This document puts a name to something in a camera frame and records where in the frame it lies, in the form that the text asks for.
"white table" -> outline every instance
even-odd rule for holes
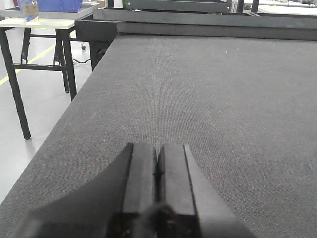
[[[25,110],[20,94],[19,84],[17,81],[15,69],[32,69],[32,70],[48,70],[61,71],[64,77],[64,86],[66,92],[70,93],[71,100],[76,96],[76,82],[74,74],[73,59],[70,47],[69,33],[74,30],[74,20],[64,19],[44,19],[40,18],[39,22],[26,22],[24,18],[9,18],[0,21],[0,44],[2,54],[8,73],[15,105],[17,108],[19,120],[22,127],[23,136],[25,139],[30,139],[31,134],[29,125],[26,119]],[[8,43],[6,31],[14,27],[23,27],[24,39],[21,54],[21,63],[13,63],[12,55]],[[53,28],[56,31],[56,36],[52,35],[32,35],[31,28]],[[56,38],[54,62],[58,65],[34,65],[27,63],[27,55],[29,49],[30,37]]]
[[[253,0],[244,0],[244,5],[249,5],[251,6],[253,3]],[[237,11],[237,4],[238,0],[233,0],[232,1],[232,12]],[[301,7],[301,8],[310,8],[311,6],[308,4],[302,4],[300,2],[278,2],[278,1],[270,1],[270,0],[260,0],[259,1],[259,6],[260,5],[274,5],[274,6],[287,6],[287,7]]]
[[[258,7],[258,12],[275,13],[275,14],[290,14],[290,15],[311,15],[317,16],[317,8],[300,8],[286,6],[268,6],[263,5]]]

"black metal leg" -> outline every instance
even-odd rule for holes
[[[96,42],[95,41],[89,42],[89,50],[90,50],[90,59],[91,59],[91,70],[94,70],[94,68],[98,64],[97,49],[96,49]]]
[[[260,1],[260,0],[253,0],[251,12],[254,12],[254,13],[257,13],[257,12],[258,12],[259,1]]]
[[[243,12],[243,7],[244,7],[244,0],[238,0],[237,4],[237,13],[242,13]]]
[[[23,45],[21,52],[21,64],[25,60],[25,64],[28,64],[29,45],[30,45],[31,28],[24,28]]]
[[[76,81],[74,74],[74,65],[73,65],[73,56],[71,53],[70,39],[69,39],[69,30],[57,30],[57,34],[61,36],[63,41],[65,59],[66,59],[66,68],[67,68],[67,77],[68,77],[68,85],[70,92],[70,99],[73,100],[77,94],[76,89]]]
[[[60,57],[61,66],[66,66],[63,47],[60,48],[60,56],[59,57]],[[63,79],[64,79],[65,92],[69,93],[69,84],[68,84],[68,77],[67,77],[67,72],[66,71],[63,71]]]
[[[57,29],[55,31],[56,31],[56,46],[55,46],[55,54],[54,54],[54,65],[56,62],[58,62],[58,65],[66,66],[61,36],[60,34],[58,34]],[[65,92],[69,93],[68,77],[67,77],[67,72],[65,71],[63,71],[63,79],[64,79]]]
[[[16,78],[15,70],[12,67],[13,61],[12,61],[12,55],[10,52],[8,38],[7,38],[6,32],[5,32],[6,30],[7,29],[0,27],[0,44],[1,44],[1,48],[2,48],[2,54],[3,54],[3,58],[4,58],[4,62],[5,62],[6,71],[7,71],[8,76],[9,76],[9,81],[10,81],[10,85],[11,85],[11,89],[12,89],[12,93],[13,93],[13,97],[14,97],[14,101],[15,101],[15,106],[16,106],[16,109],[18,111],[23,136],[25,139],[28,140],[28,139],[30,139],[31,134],[30,134],[28,121],[26,119],[26,115],[25,115],[25,111],[24,111],[24,106],[23,106],[23,102],[22,102],[22,98],[21,98],[18,80]]]

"table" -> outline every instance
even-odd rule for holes
[[[251,6],[253,3],[253,0],[244,0],[244,6],[248,5]],[[232,1],[232,8],[231,12],[236,12],[237,11],[237,4],[238,0],[233,0]],[[274,6],[287,6],[287,7],[303,7],[303,8],[309,8],[311,7],[308,4],[302,4],[300,2],[278,2],[278,1],[270,1],[270,0],[260,0],[259,5],[274,5]]]
[[[262,5],[262,6],[259,6],[258,12],[317,16],[317,8],[301,8],[301,7]]]
[[[117,36],[0,206],[0,237],[126,142],[189,144],[260,238],[317,237],[314,51],[314,41]]]
[[[27,64],[27,51],[28,50],[28,42],[26,41],[26,34],[24,35],[24,42],[26,42],[23,46],[21,63],[16,64],[13,63],[10,47],[8,43],[8,39],[6,36],[6,31],[13,27],[24,27],[25,29],[29,29],[29,33],[31,28],[53,28],[56,31],[57,42],[56,46],[60,46],[58,52],[55,51],[55,56],[57,55],[58,61],[60,61],[61,65],[34,65]],[[75,74],[72,60],[72,53],[70,47],[70,38],[69,33],[74,30],[74,20],[67,19],[40,19],[39,22],[26,23],[24,18],[9,18],[3,21],[0,21],[0,44],[2,48],[2,54],[4,57],[4,62],[6,66],[6,70],[8,73],[16,109],[18,112],[20,124],[22,127],[23,136],[25,139],[30,139],[30,129],[28,126],[27,118],[25,115],[25,110],[20,94],[19,84],[17,81],[15,69],[32,69],[32,70],[50,70],[50,71],[61,71],[64,76],[64,85],[65,90],[70,92],[70,98],[73,100],[77,91],[76,91],[76,82],[75,82]],[[37,37],[52,37],[45,35],[38,35]]]

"black table frame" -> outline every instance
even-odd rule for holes
[[[36,64],[27,64],[27,63],[22,64],[23,63],[22,57],[21,57],[20,64],[13,63],[9,42],[6,35],[6,31],[12,28],[13,27],[0,27],[0,44],[2,48],[2,54],[3,54],[3,58],[5,62],[5,67],[7,70],[7,74],[9,77],[9,81],[10,81],[10,85],[11,85],[11,89],[12,89],[12,93],[13,93],[13,97],[15,101],[15,106],[16,106],[20,124],[22,127],[23,136],[25,139],[28,140],[31,138],[31,133],[30,133],[28,121],[25,115],[25,110],[24,110],[24,106],[22,102],[22,97],[21,97],[15,69],[31,69],[31,70],[47,70],[47,71],[63,72],[65,90],[66,92],[69,90],[70,99],[73,100],[77,94],[77,89],[76,89],[74,65],[73,65],[73,59],[72,59],[72,53],[71,53],[69,34],[75,29],[75,27],[71,27],[69,29],[56,29],[56,36],[55,36],[57,39],[56,45],[59,42],[61,42],[64,49],[64,52],[62,52],[62,47],[60,52],[55,51],[55,55],[56,53],[60,54],[61,65],[36,65]]]

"black cable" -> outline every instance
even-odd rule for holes
[[[75,59],[75,58],[73,58],[73,60],[74,60],[75,62],[77,62],[77,63],[87,63],[87,62],[90,61],[91,59],[88,59],[88,60],[86,60],[86,61],[84,61],[84,62],[81,62],[81,61],[79,61],[79,60],[77,60],[77,59]]]

